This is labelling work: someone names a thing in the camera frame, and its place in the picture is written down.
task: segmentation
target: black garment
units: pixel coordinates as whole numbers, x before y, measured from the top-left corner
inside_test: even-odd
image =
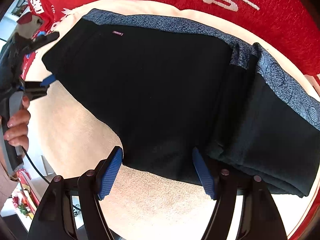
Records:
[[[319,158],[320,132],[256,74],[255,56],[247,70],[230,59],[229,45],[215,37],[81,19],[43,62],[119,136],[124,165],[199,185],[191,156],[198,147],[269,177],[285,171],[267,181],[272,192],[307,195],[319,166],[311,162]],[[310,153],[307,161],[301,149]],[[242,163],[246,151],[252,158]],[[307,182],[294,178],[296,169],[309,169]]]

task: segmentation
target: finger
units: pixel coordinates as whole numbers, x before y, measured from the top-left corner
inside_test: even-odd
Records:
[[[30,100],[27,96],[23,96],[22,98],[22,105],[24,109],[28,109],[30,106]]]
[[[18,124],[17,126],[14,126],[7,130],[4,133],[3,138],[7,141],[10,141],[13,138],[23,135],[28,135],[28,126],[25,123]]]
[[[12,146],[22,146],[26,151],[29,149],[29,139],[26,135],[10,140],[9,144]]]
[[[22,123],[28,123],[31,118],[31,114],[27,109],[21,109],[15,113],[8,121],[8,127],[14,127]]]

